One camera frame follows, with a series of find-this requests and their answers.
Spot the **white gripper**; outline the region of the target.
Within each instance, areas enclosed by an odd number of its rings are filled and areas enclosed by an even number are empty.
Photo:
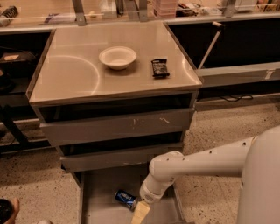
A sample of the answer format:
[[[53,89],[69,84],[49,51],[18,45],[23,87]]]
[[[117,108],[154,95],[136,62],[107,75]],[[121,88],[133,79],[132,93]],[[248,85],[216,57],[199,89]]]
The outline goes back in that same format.
[[[149,204],[159,202],[163,197],[162,188],[158,184],[143,182],[140,187],[140,197],[142,201],[137,203],[130,224],[142,224],[151,210]]]

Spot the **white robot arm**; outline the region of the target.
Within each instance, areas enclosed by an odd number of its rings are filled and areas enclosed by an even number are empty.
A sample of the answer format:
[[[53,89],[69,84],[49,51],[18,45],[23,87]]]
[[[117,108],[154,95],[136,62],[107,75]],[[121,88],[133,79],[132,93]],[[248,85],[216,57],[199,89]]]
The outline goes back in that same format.
[[[280,127],[240,142],[190,155],[171,151],[150,161],[131,224],[142,224],[151,204],[184,175],[241,177],[236,224],[280,224]]]

